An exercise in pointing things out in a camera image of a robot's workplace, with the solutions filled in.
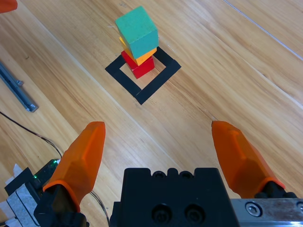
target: orange object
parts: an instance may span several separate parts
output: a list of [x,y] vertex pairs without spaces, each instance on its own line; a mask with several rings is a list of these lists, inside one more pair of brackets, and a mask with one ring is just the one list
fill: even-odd
[[122,37],[119,38],[121,45],[123,46],[124,51],[127,53],[128,56],[139,66],[143,64],[147,59],[149,59],[154,53],[156,53],[157,48],[147,52],[146,54],[142,55],[140,58],[135,59],[132,53],[130,52],[129,48],[126,46],[125,42],[123,41]]
[[239,129],[227,122],[214,121],[212,133],[228,186],[241,198],[254,198],[270,181],[285,188]]
[[104,122],[92,122],[65,151],[50,182],[43,191],[62,185],[73,200],[77,212],[80,202],[93,190],[100,168],[105,139]]
[[6,13],[17,9],[16,0],[0,0],[0,13]]

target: cable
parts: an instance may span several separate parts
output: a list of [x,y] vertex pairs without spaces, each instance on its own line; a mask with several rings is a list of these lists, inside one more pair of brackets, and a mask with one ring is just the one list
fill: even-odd
[[49,139],[45,138],[44,136],[39,135],[38,133],[31,131],[30,129],[24,127],[23,125],[19,124],[17,121],[11,119],[10,117],[8,117],[7,115],[5,115],[3,112],[0,111],[0,114],[2,114],[4,117],[6,117],[7,119],[9,119],[11,122],[14,122],[16,125],[18,125],[19,127],[21,127],[22,129],[32,133],[33,135],[39,137],[40,139],[44,140],[45,142],[47,142],[49,145],[51,145],[60,155],[60,157],[62,158],[62,154],[60,153],[60,151],[58,150],[58,148],[54,145],[53,142],[51,142]]
[[[51,145],[57,152],[58,154],[60,155],[60,157],[62,158],[62,154],[61,152],[58,150],[58,148],[56,147],[56,145],[54,145],[53,142],[51,142],[49,139],[45,138],[44,136],[41,136],[39,135],[38,133],[34,132],[34,131],[31,131],[30,129],[24,127],[23,125],[19,124],[18,122],[16,122],[15,120],[11,119],[10,117],[8,117],[7,115],[5,115],[3,112],[0,111],[0,114],[2,114],[4,117],[6,117],[7,119],[9,119],[11,122],[14,122],[16,125],[18,125],[19,127],[21,127],[22,129],[32,133],[33,135],[39,137],[40,139],[44,140],[46,143],[48,143],[49,145]],[[100,205],[100,207],[103,209],[104,213],[105,213],[105,216],[106,216],[106,219],[107,219],[107,223],[108,223],[108,226],[109,226],[109,217],[108,217],[108,214],[107,214],[107,211],[106,211],[106,208],[102,202],[102,200],[100,199],[100,197],[94,192],[94,191],[91,191],[90,194],[97,200],[98,204]],[[0,227],[5,225],[5,222],[1,222],[0,223]]]
[[100,207],[103,209],[103,212],[105,213],[105,216],[106,216],[106,219],[107,219],[107,223],[108,223],[108,226],[109,226],[109,217],[108,217],[106,208],[105,208],[102,200],[100,199],[100,197],[94,191],[91,191],[90,194],[97,200],[97,202],[99,203]]

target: black tape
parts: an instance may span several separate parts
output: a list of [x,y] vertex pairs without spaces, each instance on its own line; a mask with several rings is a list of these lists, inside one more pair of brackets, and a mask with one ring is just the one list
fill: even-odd
[[157,51],[153,56],[166,66],[166,68],[142,90],[120,70],[120,68],[125,64],[125,60],[121,55],[105,68],[105,70],[135,99],[137,99],[141,105],[181,68],[178,62],[172,59],[160,47],[157,47]]

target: wooden floor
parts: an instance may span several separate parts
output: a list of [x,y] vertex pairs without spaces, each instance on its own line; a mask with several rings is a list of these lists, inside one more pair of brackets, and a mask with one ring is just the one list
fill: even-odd
[[[0,61],[25,82],[40,108],[26,112],[0,81],[0,110],[62,151],[89,122],[104,121],[95,191],[109,214],[120,200],[127,167],[220,168],[213,120],[240,128],[287,190],[303,196],[302,1],[18,3],[16,11],[0,15]],[[114,21],[140,5],[159,29],[160,47],[182,66],[143,105],[105,71],[122,51]],[[138,85],[144,87],[162,68],[157,63]],[[1,116],[0,154],[0,201],[15,164],[35,172],[58,158],[52,147]],[[91,226],[105,226],[90,195],[81,208]]]

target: wooden block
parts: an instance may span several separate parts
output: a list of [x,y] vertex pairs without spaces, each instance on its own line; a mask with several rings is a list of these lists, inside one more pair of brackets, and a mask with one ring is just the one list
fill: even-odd
[[134,59],[159,46],[158,30],[142,6],[119,17],[116,25]]
[[155,68],[152,56],[138,66],[125,51],[121,55],[137,79]]
[[122,39],[122,37],[119,38],[121,45],[123,46],[123,49],[125,50],[125,52],[131,57],[131,59],[136,62],[137,65],[141,65],[143,62],[145,62],[147,59],[149,59],[149,57],[151,57],[154,53],[156,53],[157,48],[149,51],[148,53],[142,55],[140,58],[134,58],[132,53],[130,52],[130,50],[127,48],[124,40]]

